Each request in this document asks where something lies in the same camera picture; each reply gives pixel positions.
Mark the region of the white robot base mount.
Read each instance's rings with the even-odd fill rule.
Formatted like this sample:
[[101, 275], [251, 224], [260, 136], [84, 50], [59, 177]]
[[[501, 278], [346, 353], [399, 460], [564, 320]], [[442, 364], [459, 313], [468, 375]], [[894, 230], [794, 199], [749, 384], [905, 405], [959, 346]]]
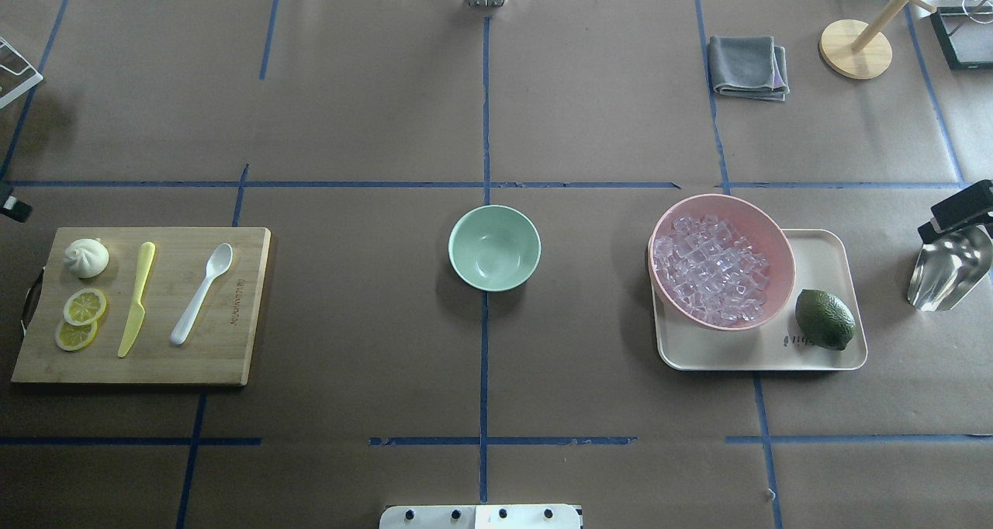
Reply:
[[379, 528], [582, 528], [582, 509], [564, 503], [397, 505]]

